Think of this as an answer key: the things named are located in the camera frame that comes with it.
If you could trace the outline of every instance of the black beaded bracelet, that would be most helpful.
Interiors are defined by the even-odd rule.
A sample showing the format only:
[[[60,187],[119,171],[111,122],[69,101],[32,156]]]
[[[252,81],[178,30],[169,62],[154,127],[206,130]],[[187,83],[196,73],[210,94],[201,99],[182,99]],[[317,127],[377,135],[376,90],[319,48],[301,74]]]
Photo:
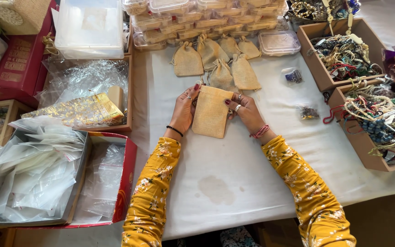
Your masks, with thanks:
[[[174,131],[176,131],[176,132],[178,132],[179,133],[179,135],[181,135],[181,137],[184,137],[184,135],[179,131],[179,130],[177,130],[177,129],[175,129],[175,128],[173,128],[172,126],[170,126],[170,125],[168,125],[167,126],[167,128],[170,128],[170,129],[172,129],[172,130],[174,130]]]

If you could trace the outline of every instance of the jute pouch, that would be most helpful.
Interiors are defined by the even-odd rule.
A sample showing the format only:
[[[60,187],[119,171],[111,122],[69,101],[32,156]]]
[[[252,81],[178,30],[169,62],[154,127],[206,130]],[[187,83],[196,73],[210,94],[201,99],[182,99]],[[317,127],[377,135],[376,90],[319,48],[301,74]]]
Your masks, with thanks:
[[[253,59],[262,55],[252,41],[247,40],[244,36],[240,37],[239,40],[239,48],[242,53],[248,56],[247,59]]]
[[[197,41],[197,51],[202,58],[202,64],[204,65],[204,71],[209,71],[213,66],[214,61],[217,59],[223,59],[225,62],[229,62],[230,58],[225,53],[220,45],[214,40],[207,39],[206,34],[201,34]]]
[[[233,58],[233,54],[240,55],[241,51],[237,46],[236,39],[228,37],[222,34],[222,37],[218,40],[220,47],[225,51],[230,59]]]
[[[178,48],[173,54],[170,63],[173,64],[176,76],[199,76],[204,73],[202,59],[191,45],[192,43],[188,41],[179,42]]]
[[[217,59],[214,64],[215,67],[210,76],[210,86],[225,91],[240,93],[239,89],[234,85],[233,76],[231,76],[231,68],[227,63],[225,63],[223,59]]]
[[[234,54],[233,64],[231,65],[233,72],[234,84],[238,89],[243,90],[256,90],[261,88],[259,80],[255,75],[251,65],[246,60],[245,54]]]
[[[193,132],[223,138],[229,109],[225,100],[232,97],[233,92],[202,85],[197,100],[193,126],[191,127]]]

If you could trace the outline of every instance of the burlap bag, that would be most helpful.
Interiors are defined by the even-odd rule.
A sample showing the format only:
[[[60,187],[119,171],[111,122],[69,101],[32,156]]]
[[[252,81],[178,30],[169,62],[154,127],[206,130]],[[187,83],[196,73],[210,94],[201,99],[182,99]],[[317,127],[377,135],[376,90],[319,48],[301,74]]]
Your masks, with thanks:
[[[231,68],[225,63],[223,59],[217,59],[215,67],[210,75],[210,86],[216,87],[225,91],[234,93],[241,93],[234,85],[233,76],[231,76]]]
[[[232,97],[233,92],[202,85],[197,100],[193,126],[191,127],[193,132],[223,138],[229,109],[225,100]]]
[[[262,55],[254,43],[250,40],[247,40],[246,37],[242,36],[239,40],[239,48],[242,53],[248,56],[247,59],[253,59]]]
[[[233,64],[231,65],[233,72],[234,84],[238,89],[243,90],[256,90],[261,88],[259,80],[255,75],[251,65],[246,60],[245,54],[234,54]]]
[[[38,34],[51,0],[1,0],[0,25],[8,35]]]
[[[225,51],[230,59],[233,58],[233,54],[240,55],[241,51],[237,46],[236,39],[228,37],[222,34],[222,37],[218,40],[220,47]]]
[[[197,51],[202,58],[202,64],[204,65],[204,71],[209,71],[214,61],[217,59],[223,59],[225,62],[229,62],[230,58],[225,53],[220,45],[212,39],[207,39],[206,34],[201,34],[197,41]]]
[[[188,41],[180,42],[173,54],[171,63],[176,76],[199,76],[204,73],[200,55],[191,45]]]

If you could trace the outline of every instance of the table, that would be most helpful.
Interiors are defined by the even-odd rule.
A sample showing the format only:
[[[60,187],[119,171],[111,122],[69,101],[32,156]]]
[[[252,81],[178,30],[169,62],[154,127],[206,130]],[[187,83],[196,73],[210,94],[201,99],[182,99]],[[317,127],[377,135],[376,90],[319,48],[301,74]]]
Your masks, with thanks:
[[[395,45],[394,3],[363,1],[365,17],[381,40]],[[135,174],[142,170],[173,112],[175,98],[199,77],[178,78],[168,64],[174,48],[137,53],[134,71],[134,131],[138,145]],[[256,99],[265,121],[321,175],[337,199],[349,205],[395,194],[395,171],[367,170],[337,123],[300,121],[295,104],[317,104],[329,115],[301,54],[249,60],[262,89]],[[282,69],[300,67],[305,82],[288,87]],[[182,153],[167,200],[163,240],[255,222],[294,217],[293,197],[239,119],[228,121],[223,139],[194,134],[183,138]],[[19,229],[15,247],[119,246],[122,222],[63,230]]]

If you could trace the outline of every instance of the bracelet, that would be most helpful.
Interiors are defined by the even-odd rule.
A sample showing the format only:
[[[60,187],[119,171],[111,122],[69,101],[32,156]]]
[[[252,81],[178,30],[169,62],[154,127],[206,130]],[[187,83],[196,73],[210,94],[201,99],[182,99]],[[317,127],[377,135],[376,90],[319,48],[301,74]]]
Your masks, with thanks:
[[[173,128],[172,126],[170,126],[170,125],[167,125],[167,128],[169,128],[169,129],[172,129],[172,130],[174,130],[174,131],[176,131],[176,132],[178,132],[179,133],[179,135],[181,135],[181,137],[184,137],[184,135],[179,131],[179,130],[177,130],[177,129],[175,129],[175,128]]]
[[[265,124],[263,127],[261,127],[255,134],[250,134],[249,137],[254,137],[255,139],[258,139],[262,137],[266,131],[269,130],[269,125]]]

